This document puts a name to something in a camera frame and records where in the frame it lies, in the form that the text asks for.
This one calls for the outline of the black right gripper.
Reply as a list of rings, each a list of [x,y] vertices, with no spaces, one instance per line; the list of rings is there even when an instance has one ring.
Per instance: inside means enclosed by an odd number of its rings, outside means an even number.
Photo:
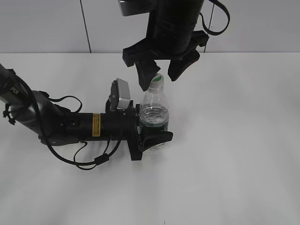
[[[193,63],[200,54],[197,46],[207,44],[208,35],[195,30],[202,0],[148,0],[151,4],[146,37],[123,49],[128,67],[135,63],[139,85],[146,91],[160,67],[154,60],[171,60],[168,75],[172,82]]]

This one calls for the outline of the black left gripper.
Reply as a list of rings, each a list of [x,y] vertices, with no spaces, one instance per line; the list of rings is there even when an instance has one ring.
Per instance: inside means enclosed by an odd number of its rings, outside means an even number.
[[[79,139],[81,141],[117,141],[110,153],[104,153],[96,161],[108,161],[116,152],[121,141],[127,141],[132,161],[142,159],[142,152],[156,151],[164,143],[173,139],[173,133],[161,131],[157,133],[138,134],[138,115],[141,114],[141,105],[133,104],[131,100],[126,110],[107,111],[105,113],[79,114]]]

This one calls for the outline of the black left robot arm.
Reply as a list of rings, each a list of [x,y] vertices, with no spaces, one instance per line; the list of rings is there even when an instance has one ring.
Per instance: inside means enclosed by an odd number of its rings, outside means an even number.
[[[31,90],[14,70],[1,67],[0,99],[9,123],[19,122],[35,132],[51,152],[56,146],[80,142],[126,141],[136,161],[144,151],[173,138],[169,131],[140,131],[140,106],[134,105],[128,83],[122,79],[112,82],[104,113],[82,113],[60,106],[46,92]]]

